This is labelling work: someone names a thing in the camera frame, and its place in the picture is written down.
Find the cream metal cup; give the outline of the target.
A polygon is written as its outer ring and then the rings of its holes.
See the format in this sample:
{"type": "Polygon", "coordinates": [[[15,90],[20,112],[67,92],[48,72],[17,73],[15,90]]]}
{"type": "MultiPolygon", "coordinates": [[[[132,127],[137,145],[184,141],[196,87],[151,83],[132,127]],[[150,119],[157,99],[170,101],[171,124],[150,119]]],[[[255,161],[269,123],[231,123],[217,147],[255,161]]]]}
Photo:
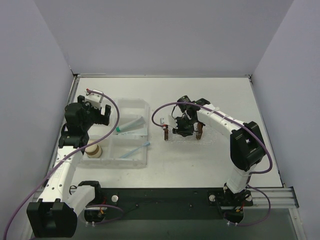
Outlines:
{"type": "Polygon", "coordinates": [[[103,150],[99,144],[95,143],[86,147],[84,152],[88,158],[96,159],[102,156],[103,150]]]}

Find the clear textured glass tray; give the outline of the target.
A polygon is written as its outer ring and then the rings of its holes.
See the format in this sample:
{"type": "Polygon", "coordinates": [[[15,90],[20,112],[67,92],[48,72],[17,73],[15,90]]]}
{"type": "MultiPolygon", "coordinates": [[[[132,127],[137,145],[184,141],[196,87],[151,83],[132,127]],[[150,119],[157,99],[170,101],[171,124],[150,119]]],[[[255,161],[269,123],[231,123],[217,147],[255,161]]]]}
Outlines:
{"type": "Polygon", "coordinates": [[[210,128],[207,130],[203,129],[201,139],[196,139],[196,132],[192,135],[183,137],[179,134],[173,134],[173,128],[168,127],[168,140],[165,140],[171,144],[182,144],[182,145],[200,145],[200,146],[208,146],[213,144],[218,139],[218,133],[214,129],[210,128]]]}

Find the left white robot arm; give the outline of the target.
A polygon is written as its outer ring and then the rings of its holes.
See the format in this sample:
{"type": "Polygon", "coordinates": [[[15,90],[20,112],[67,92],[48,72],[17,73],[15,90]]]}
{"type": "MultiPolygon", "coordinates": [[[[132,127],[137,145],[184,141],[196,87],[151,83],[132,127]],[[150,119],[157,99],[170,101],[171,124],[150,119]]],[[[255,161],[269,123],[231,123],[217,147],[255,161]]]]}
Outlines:
{"type": "Polygon", "coordinates": [[[64,108],[65,124],[52,173],[38,200],[29,203],[26,210],[36,238],[72,237],[85,206],[88,203],[96,206],[103,199],[102,192],[91,185],[81,185],[74,195],[69,193],[75,170],[89,143],[89,129],[110,123],[111,106],[102,107],[103,98],[100,91],[87,92],[64,108]]]}

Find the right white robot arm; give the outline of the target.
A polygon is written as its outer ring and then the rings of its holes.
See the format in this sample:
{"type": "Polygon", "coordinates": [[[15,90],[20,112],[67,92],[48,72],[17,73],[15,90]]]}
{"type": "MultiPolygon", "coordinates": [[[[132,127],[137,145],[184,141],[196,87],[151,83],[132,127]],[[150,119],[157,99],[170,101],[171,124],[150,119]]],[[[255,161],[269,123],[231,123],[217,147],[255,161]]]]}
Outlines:
{"type": "Polygon", "coordinates": [[[173,134],[182,137],[196,135],[200,139],[202,128],[211,127],[229,139],[233,169],[224,184],[224,189],[232,195],[243,192],[248,185],[251,172],[266,155],[258,124],[254,121],[247,123],[231,118],[204,98],[191,101],[185,95],[173,106],[179,107],[181,115],[170,114],[162,124],[171,127],[173,134]]]}

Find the white dark-cap toothpaste tube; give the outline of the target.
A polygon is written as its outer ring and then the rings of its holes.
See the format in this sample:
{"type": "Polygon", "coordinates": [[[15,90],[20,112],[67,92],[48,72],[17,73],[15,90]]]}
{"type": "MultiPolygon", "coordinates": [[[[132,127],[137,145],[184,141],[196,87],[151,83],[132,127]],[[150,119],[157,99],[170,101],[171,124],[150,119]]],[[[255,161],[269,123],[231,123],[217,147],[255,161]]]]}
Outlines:
{"type": "Polygon", "coordinates": [[[145,137],[148,135],[148,130],[146,128],[140,128],[140,129],[131,130],[131,131],[118,132],[116,135],[145,137]]]}

